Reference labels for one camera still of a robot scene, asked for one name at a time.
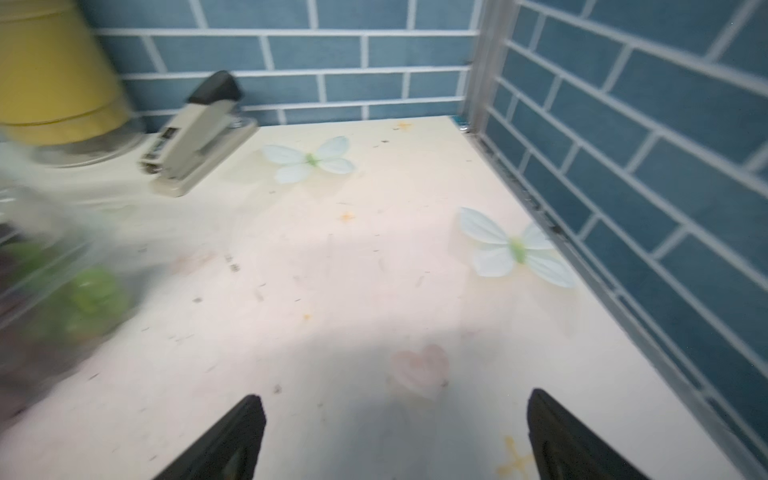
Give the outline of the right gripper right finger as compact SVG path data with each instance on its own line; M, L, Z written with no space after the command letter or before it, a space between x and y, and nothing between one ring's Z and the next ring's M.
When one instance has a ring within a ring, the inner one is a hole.
M541 388L528 399L527 423L542 479L648 479Z

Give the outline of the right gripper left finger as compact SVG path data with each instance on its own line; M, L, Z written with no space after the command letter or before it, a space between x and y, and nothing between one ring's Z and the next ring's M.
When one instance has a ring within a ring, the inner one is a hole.
M246 395L155 479L252 479L266 425L261 398Z

